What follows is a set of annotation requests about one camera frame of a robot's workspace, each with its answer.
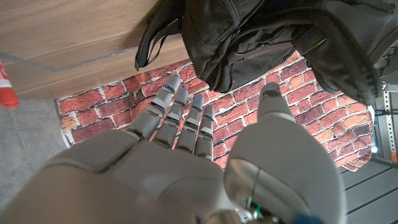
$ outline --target black backpack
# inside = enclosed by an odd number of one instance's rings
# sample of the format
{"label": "black backpack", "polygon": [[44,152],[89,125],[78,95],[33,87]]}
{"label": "black backpack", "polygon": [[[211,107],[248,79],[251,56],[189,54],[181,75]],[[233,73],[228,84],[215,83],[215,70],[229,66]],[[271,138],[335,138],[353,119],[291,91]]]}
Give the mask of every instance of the black backpack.
{"label": "black backpack", "polygon": [[324,90],[370,105],[398,39],[395,9],[382,0],[166,0],[141,39],[136,69],[158,56],[149,60],[151,42],[152,52],[181,32],[210,90],[239,88],[298,50]]}

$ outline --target wooden shelf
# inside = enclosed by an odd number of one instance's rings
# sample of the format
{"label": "wooden shelf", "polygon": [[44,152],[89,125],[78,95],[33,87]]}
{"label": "wooden shelf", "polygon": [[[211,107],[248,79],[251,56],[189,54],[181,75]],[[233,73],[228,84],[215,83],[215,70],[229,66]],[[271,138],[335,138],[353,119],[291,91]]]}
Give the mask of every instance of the wooden shelf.
{"label": "wooden shelf", "polygon": [[180,35],[139,72],[134,58],[156,0],[0,2],[0,58],[21,98],[59,98],[188,58]]}

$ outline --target red object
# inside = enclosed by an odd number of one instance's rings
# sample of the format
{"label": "red object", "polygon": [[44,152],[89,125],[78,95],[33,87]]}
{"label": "red object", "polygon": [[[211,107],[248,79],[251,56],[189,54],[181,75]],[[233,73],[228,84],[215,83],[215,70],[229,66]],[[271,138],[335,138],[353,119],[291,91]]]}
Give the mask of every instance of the red object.
{"label": "red object", "polygon": [[0,105],[9,109],[17,108],[19,100],[14,90],[10,87],[0,88]]}
{"label": "red object", "polygon": [[18,97],[12,89],[11,83],[0,61],[0,105],[6,106],[9,109],[14,109],[17,108],[18,104]]}

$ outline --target robotic hand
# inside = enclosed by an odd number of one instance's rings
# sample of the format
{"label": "robotic hand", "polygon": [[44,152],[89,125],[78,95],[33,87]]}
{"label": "robotic hand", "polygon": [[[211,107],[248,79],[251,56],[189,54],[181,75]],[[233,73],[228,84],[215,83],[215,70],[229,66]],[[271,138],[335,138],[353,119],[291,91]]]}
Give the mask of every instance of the robotic hand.
{"label": "robotic hand", "polygon": [[127,131],[105,131],[49,160],[0,222],[345,222],[340,176],[295,123],[276,83],[262,89],[258,123],[240,132],[224,172],[212,163],[213,108],[203,110],[200,122],[201,96],[171,150],[187,102],[184,88],[150,142],[179,84],[170,77]]}

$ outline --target concrete floor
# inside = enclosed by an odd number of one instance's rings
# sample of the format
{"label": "concrete floor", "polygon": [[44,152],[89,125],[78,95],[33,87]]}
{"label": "concrete floor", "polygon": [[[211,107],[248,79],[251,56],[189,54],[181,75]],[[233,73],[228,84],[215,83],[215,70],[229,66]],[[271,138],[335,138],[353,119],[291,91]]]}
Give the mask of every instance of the concrete floor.
{"label": "concrete floor", "polygon": [[0,211],[43,163],[66,149],[53,100],[0,107]]}

